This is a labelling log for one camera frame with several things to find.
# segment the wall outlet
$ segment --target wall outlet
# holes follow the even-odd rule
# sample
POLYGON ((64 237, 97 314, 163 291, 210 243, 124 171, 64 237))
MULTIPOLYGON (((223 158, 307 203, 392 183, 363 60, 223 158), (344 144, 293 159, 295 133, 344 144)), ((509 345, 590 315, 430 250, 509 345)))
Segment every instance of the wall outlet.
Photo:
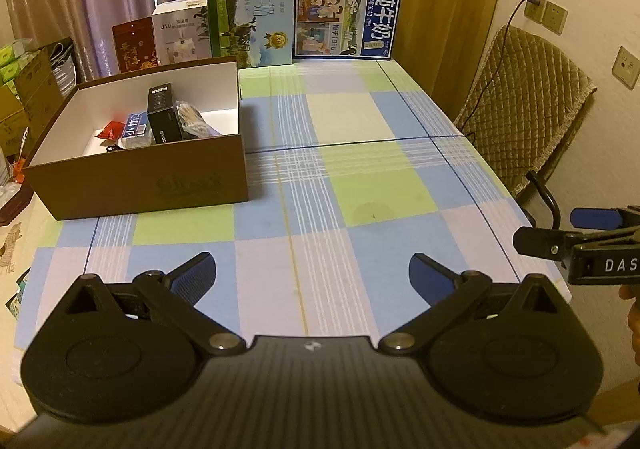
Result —
POLYGON ((542 24, 558 35, 564 29, 564 22, 568 15, 567 10, 554 3, 548 2, 545 8, 545 15, 542 18, 542 24))
POLYGON ((630 90, 633 90, 640 75, 640 61, 629 50, 621 46, 611 73, 622 80, 630 90))
POLYGON ((527 1, 524 5, 524 15, 536 23, 542 23, 542 16, 545 15, 546 0, 538 0, 540 4, 533 4, 527 1))

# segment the chair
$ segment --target chair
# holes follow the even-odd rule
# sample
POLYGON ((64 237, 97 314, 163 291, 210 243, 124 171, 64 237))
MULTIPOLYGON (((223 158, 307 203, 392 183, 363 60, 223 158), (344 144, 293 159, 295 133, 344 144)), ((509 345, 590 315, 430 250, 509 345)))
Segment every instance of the chair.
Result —
MULTIPOLYGON (((454 121, 458 127, 498 68, 505 30, 501 28, 494 38, 478 80, 454 121)), ((589 106, 585 102, 596 89, 555 45, 511 26, 498 74, 463 129, 466 136, 475 138, 476 149, 516 200, 522 199, 530 184, 536 188, 552 211, 554 228, 560 226, 560 212, 545 182, 573 140, 589 106)))

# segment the power cord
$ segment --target power cord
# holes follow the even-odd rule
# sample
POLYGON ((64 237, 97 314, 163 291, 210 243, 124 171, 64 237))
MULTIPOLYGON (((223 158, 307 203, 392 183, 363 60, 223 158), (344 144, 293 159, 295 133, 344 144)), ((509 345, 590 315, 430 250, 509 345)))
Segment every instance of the power cord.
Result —
MULTIPOLYGON (((507 28, 505 28, 505 30, 504 30, 504 38, 502 39, 502 50, 500 52, 500 59, 498 60, 498 65, 496 66, 495 72, 491 76, 491 78, 489 79, 489 82, 487 82, 486 86, 484 88, 482 88, 482 91, 480 92, 480 95, 478 96, 478 101, 476 102, 476 105, 474 106, 474 109, 472 109, 471 113, 469 113, 469 116, 466 118, 464 124, 462 124, 462 127, 460 127, 460 132, 464 131, 465 125, 469 122, 471 117, 474 115, 474 113, 476 112, 476 109, 478 109, 478 106, 480 106, 480 101, 482 100, 482 96, 484 95, 484 92, 487 90, 487 88, 489 86, 491 86, 491 83, 494 81, 495 76, 497 76, 498 71, 500 71, 500 66, 502 66, 502 59, 504 58, 504 49, 506 48, 506 45, 507 45, 507 33, 509 32, 509 27, 511 26, 511 21, 513 21, 513 18, 515 17, 516 13, 518 12, 518 9, 522 6, 523 3, 526 3, 527 1, 529 1, 530 3, 533 3, 535 5, 540 5, 540 0, 522 0, 521 2, 518 3, 518 5, 516 7, 516 10, 514 10, 513 13, 511 14, 511 17, 509 18, 509 22, 507 23, 507 28)), ((473 141, 471 143, 473 144, 476 141, 476 134, 473 131, 470 132, 470 133, 467 133, 465 135, 465 137, 469 138, 472 135, 473 135, 474 139, 473 139, 473 141)))

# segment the quilted chair cover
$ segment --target quilted chair cover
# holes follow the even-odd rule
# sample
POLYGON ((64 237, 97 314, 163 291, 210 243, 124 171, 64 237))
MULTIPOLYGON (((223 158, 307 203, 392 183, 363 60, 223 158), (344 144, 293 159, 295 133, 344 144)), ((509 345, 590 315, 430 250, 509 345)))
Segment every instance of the quilted chair cover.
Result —
MULTIPOLYGON (((494 38, 478 82, 454 122, 458 127, 497 68, 504 31, 494 38)), ((555 45, 511 26, 500 71, 463 132, 476 134, 476 149, 516 197, 528 185, 530 170, 549 178, 596 89, 555 45)))

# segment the tablecloth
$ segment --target tablecloth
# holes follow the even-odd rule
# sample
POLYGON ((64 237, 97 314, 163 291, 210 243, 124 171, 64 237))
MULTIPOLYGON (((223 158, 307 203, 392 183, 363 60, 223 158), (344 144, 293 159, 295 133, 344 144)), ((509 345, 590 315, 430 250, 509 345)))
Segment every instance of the tablecloth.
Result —
POLYGON ((249 201, 50 219, 22 300, 18 350, 79 274, 131 281, 201 251, 214 256, 217 276, 196 308, 248 342, 256 334, 377 342, 429 307, 409 283, 414 252, 500 282, 545 273, 570 299, 552 262, 514 251, 523 213, 396 62, 305 60, 242 70, 240 79, 249 201))

